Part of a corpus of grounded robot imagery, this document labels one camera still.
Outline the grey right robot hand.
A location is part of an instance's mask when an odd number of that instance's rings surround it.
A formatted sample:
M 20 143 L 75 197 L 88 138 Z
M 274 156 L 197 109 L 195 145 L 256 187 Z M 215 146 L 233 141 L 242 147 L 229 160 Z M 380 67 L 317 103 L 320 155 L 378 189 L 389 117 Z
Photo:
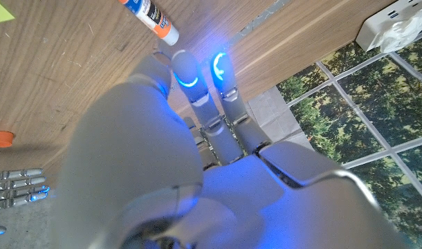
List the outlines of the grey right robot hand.
M 42 168 L 0 171 L 0 210 L 34 203 L 48 196 Z

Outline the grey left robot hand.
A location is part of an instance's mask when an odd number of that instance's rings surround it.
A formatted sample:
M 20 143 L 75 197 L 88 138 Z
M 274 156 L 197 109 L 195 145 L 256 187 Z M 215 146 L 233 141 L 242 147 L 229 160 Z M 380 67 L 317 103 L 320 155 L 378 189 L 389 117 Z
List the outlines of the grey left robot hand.
M 147 56 L 81 118 L 59 175 L 54 248 L 407 248 L 367 186 L 327 157 L 272 142 L 227 55 Z

